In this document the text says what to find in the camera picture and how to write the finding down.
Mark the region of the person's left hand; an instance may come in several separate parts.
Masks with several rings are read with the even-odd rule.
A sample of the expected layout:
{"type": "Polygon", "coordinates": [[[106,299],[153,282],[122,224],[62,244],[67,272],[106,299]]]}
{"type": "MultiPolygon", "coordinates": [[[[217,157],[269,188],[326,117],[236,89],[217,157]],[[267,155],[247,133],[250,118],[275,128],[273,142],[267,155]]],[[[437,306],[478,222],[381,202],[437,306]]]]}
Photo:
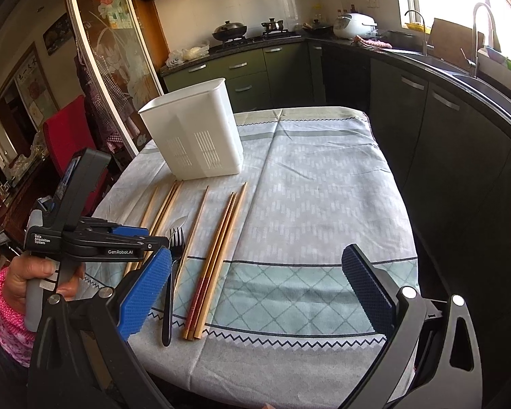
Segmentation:
{"type": "MultiPolygon", "coordinates": [[[[10,263],[2,287],[4,300],[12,309],[24,314],[26,312],[27,282],[33,279],[48,278],[54,271],[54,263],[51,260],[27,254],[15,257],[10,263]]],[[[84,264],[81,264],[69,281],[58,286],[57,293],[66,300],[73,300],[83,277],[84,264]]]]}

